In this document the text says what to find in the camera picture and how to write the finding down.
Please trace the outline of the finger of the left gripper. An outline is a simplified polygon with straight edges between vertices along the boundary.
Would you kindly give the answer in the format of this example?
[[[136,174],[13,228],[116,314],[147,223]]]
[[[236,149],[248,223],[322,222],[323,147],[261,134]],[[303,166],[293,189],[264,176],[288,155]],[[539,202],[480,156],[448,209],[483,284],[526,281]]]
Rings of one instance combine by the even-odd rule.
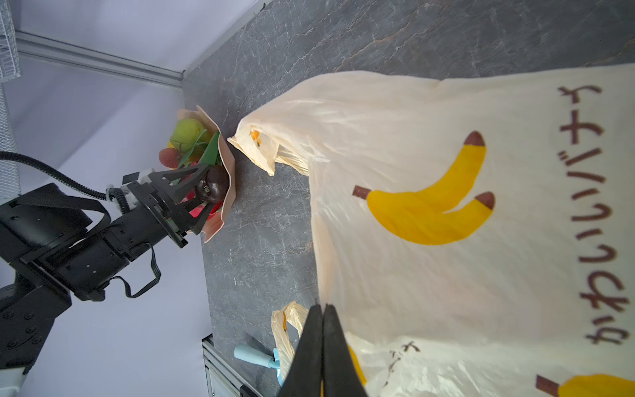
[[[198,164],[176,170],[153,172],[148,175],[155,188],[166,194],[174,203],[180,203],[202,180],[209,165]]]
[[[204,203],[199,199],[178,204],[158,200],[148,205],[150,213],[179,248],[188,244],[185,238],[188,233],[201,233],[214,208],[213,203]]]

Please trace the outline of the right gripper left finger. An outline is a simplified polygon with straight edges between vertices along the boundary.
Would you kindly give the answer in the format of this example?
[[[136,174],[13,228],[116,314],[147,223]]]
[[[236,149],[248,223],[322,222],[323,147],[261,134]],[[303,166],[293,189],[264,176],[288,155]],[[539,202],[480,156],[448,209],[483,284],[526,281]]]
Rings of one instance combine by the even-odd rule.
[[[317,304],[309,309],[298,349],[278,396],[321,396],[322,326],[322,307]]]

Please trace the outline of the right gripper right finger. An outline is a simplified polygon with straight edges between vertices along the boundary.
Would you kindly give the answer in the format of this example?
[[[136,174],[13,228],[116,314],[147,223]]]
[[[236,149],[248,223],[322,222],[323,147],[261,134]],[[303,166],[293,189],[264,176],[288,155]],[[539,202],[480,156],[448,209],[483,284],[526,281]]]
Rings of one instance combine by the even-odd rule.
[[[322,378],[326,397],[367,397],[333,305],[325,306],[322,325]]]

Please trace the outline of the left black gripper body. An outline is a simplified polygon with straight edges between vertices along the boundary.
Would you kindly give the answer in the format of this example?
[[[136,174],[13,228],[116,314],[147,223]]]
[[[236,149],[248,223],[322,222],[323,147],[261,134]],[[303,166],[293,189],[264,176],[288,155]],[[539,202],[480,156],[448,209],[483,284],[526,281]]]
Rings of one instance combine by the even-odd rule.
[[[1,257],[35,286],[103,301],[117,273],[167,237],[146,208],[117,219],[99,201],[49,184],[1,207]]]

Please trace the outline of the dark purple mangosteen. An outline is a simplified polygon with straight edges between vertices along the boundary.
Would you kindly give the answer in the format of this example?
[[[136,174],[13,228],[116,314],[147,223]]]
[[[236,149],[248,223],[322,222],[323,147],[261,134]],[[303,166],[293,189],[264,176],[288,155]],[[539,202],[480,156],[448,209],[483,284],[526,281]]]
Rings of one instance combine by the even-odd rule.
[[[205,203],[221,203],[230,187],[230,178],[223,165],[210,166],[205,176],[197,183],[195,193]]]

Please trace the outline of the banana print plastic bag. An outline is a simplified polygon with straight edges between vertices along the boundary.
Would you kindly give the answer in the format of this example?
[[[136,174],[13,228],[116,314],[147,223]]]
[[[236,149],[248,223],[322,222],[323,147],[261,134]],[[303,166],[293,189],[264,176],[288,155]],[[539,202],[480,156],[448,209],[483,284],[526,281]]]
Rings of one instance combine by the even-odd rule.
[[[231,142],[309,179],[370,396],[634,393],[634,67],[308,79]]]

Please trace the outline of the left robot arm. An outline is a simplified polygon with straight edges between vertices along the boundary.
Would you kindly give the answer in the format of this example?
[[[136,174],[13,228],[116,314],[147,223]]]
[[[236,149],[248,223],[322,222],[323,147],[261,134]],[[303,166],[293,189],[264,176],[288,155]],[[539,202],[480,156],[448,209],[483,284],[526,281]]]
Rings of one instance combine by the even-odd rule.
[[[108,194],[29,156],[1,157],[53,178],[1,207],[1,257],[16,273],[1,290],[1,393],[14,396],[73,298],[103,301],[110,282],[161,240],[185,246],[188,233],[201,233],[212,204],[197,187],[210,166],[153,172],[124,185],[113,194],[122,207],[114,219],[104,208]]]

